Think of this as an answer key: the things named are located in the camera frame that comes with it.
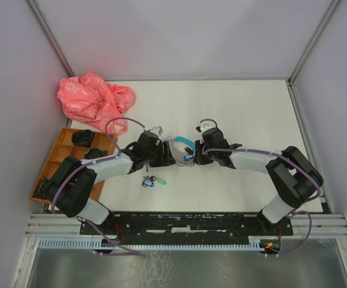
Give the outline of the dark blue key tag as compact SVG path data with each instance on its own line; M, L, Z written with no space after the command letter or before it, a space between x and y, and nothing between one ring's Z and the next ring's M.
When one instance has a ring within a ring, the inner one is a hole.
M189 154L189 155L183 156L183 160L184 161L193 161L193 159L194 159L194 155L193 154Z

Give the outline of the light blue key tag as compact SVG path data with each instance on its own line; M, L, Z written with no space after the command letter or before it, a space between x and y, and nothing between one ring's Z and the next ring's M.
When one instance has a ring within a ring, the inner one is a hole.
M186 137L182 137L182 136L176 136L174 137L174 142L177 142L177 143L180 143L180 144L183 144L185 146L185 148L189 149L189 154L194 154L195 152L195 143L186 138Z

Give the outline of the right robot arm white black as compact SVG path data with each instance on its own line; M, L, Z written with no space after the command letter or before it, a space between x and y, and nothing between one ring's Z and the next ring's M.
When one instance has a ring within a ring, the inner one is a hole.
M228 143L217 127L198 124L196 130L201 134L201 139L195 141L196 164L216 162L229 169L252 170L270 177L277 195L256 216L261 233L272 234L279 221L320 196L323 177L298 148L288 146L279 152L250 149Z

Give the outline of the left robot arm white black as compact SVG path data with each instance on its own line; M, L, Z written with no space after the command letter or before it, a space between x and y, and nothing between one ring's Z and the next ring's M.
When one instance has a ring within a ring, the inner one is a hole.
M93 186L114 176L134 173L144 166L166 167L175 163L169 142L161 140L155 131L146 130L117 155L93 160L66 157L52 177L43 181L41 192L53 208L67 217L88 220L100 233L107 234L113 230L114 219L107 207L90 198Z

